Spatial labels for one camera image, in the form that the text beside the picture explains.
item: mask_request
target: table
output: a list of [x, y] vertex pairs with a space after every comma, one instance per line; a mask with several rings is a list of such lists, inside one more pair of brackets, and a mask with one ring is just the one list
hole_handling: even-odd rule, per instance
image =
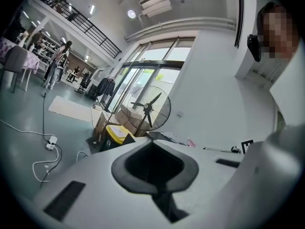
[[72, 76], [77, 77], [77, 75], [74, 74], [74, 73], [73, 73], [72, 71], [70, 71], [70, 70], [68, 70], [67, 73], [69, 73], [69, 75], [68, 75], [68, 77], [67, 77], [67, 81], [73, 83]]
[[[1, 37], [0, 38], [0, 58], [1, 57], [4, 58], [6, 53], [8, 52], [8, 50], [13, 48], [14, 46], [17, 46], [17, 45], [15, 43], [11, 42], [10, 40], [8, 40], [4, 37]], [[39, 62], [40, 62], [40, 60], [35, 54], [33, 54], [31, 52], [27, 53], [27, 59], [24, 62], [24, 66], [23, 66], [24, 72], [23, 72], [23, 75], [22, 75], [22, 78], [21, 78], [21, 83], [22, 83], [23, 79], [24, 79], [24, 76], [25, 76], [25, 72], [27, 70], [29, 70], [27, 84], [25, 86], [24, 91], [27, 91], [31, 72], [33, 71], [33, 73], [36, 74], [36, 72], [38, 70], [38, 67], [39, 67]]]

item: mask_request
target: pink tablecloth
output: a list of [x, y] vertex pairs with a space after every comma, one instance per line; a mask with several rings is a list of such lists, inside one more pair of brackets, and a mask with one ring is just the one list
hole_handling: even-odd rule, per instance
[[[4, 56], [6, 55], [8, 50], [14, 46], [17, 46], [17, 45], [15, 43], [11, 42], [10, 40], [8, 40], [4, 37], [1, 37], [0, 38], [0, 58], [4, 58]], [[39, 67], [39, 58], [35, 54], [28, 51], [27, 59], [24, 63], [23, 68], [32, 69], [34, 74], [36, 74], [38, 67]]]

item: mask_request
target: black jacket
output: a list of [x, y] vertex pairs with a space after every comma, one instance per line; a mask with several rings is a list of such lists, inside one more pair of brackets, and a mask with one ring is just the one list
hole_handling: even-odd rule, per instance
[[96, 95], [101, 96], [102, 94], [106, 94], [111, 97], [114, 91], [114, 87], [114, 81], [109, 81], [108, 78], [103, 78], [96, 88]]

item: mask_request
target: air conditioner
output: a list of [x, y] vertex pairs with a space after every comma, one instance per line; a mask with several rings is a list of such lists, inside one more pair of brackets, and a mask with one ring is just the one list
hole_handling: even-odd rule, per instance
[[148, 17], [172, 10], [170, 0], [141, 0], [139, 4], [143, 7], [142, 14]]

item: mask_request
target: trash bin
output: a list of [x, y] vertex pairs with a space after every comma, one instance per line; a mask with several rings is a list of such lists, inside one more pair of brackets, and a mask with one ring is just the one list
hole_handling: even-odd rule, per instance
[[133, 137], [132, 133], [122, 125], [108, 125], [106, 126], [105, 133], [106, 137], [102, 148], [100, 149], [101, 151], [121, 146], [128, 134]]

